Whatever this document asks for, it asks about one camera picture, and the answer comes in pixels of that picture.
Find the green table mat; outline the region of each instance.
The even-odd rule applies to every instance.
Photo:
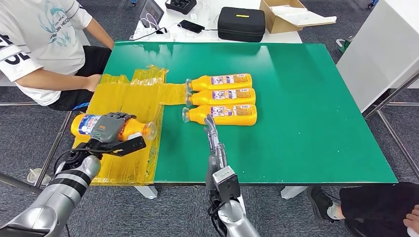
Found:
[[[323,44],[118,42],[105,73],[130,79],[151,64],[172,83],[252,75],[257,123],[218,126],[241,183],[397,182]],[[155,183],[205,181],[207,136],[182,108],[165,106]]]

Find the black box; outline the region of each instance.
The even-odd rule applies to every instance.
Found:
[[[196,0],[167,0],[165,5],[167,9],[172,9],[186,15],[195,7]]]
[[[265,34],[262,10],[223,7],[218,19],[218,37],[223,40],[260,42]]]

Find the metal table frame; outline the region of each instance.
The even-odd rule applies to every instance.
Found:
[[[6,107],[6,106],[33,106],[33,105],[38,105],[36,102],[17,102],[17,103],[9,103],[9,102],[1,102],[0,103],[0,107]],[[6,184],[10,184],[12,186],[15,186],[17,188],[23,189],[23,190],[27,190],[30,191],[32,193],[36,193],[36,194],[40,194],[41,193],[41,184],[42,184],[42,180],[44,179],[46,172],[48,170],[48,167],[51,163],[52,157],[54,156],[58,145],[61,142],[61,138],[63,137],[63,133],[65,128],[67,127],[68,121],[70,120],[71,117],[71,111],[68,111],[63,123],[61,124],[61,127],[57,133],[57,136],[55,136],[55,140],[54,143],[52,144],[51,150],[49,150],[48,156],[46,157],[45,162],[43,163],[42,169],[41,169],[41,173],[39,175],[39,177],[37,178],[35,185],[30,185],[27,184],[25,182],[22,182],[16,178],[13,178],[11,176],[8,176],[6,174],[3,174],[0,172],[0,181],[6,183]]]
[[[399,136],[397,136],[396,131],[391,127],[390,123],[388,122],[387,118],[384,116],[384,113],[381,111],[382,108],[386,106],[408,106],[408,107],[419,107],[419,103],[409,103],[409,102],[391,102],[394,97],[396,97],[400,92],[408,88],[411,84],[413,84],[417,79],[419,79],[419,71],[414,73],[407,81],[405,81],[401,86],[399,86],[393,93],[391,93],[386,99],[384,99],[381,103],[379,103],[371,112],[364,116],[366,120],[371,118],[372,115],[375,113],[381,118],[384,122],[384,125],[390,132],[393,139],[396,141],[397,145],[399,146],[400,150],[402,151],[403,155],[406,158],[406,161],[409,163],[410,167],[412,168],[413,172],[415,172],[416,176],[419,178],[419,167],[415,164],[413,158],[410,156],[409,152],[407,151],[406,147],[403,145],[403,142],[400,140]]]

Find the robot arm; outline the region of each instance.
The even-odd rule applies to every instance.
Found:
[[[212,224],[222,237],[260,237],[246,217],[239,179],[227,164],[225,147],[219,142],[214,119],[207,115],[205,123],[210,150],[206,186],[210,192],[208,213]]]
[[[124,156],[146,147],[142,136],[119,141],[125,122],[123,113],[102,116],[90,140],[70,150],[48,186],[30,207],[0,227],[1,237],[59,237],[92,179],[99,173],[102,154]]]

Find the black pants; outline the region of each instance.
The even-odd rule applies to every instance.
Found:
[[[340,199],[345,223],[354,236],[409,237],[403,219],[419,204],[419,185],[400,183],[341,189]]]
[[[83,46],[83,49],[85,63],[76,76],[89,77],[94,74],[102,74],[112,51],[97,46]],[[65,90],[61,92],[60,98],[48,107],[60,111],[85,112],[92,96],[93,92],[89,90]]]

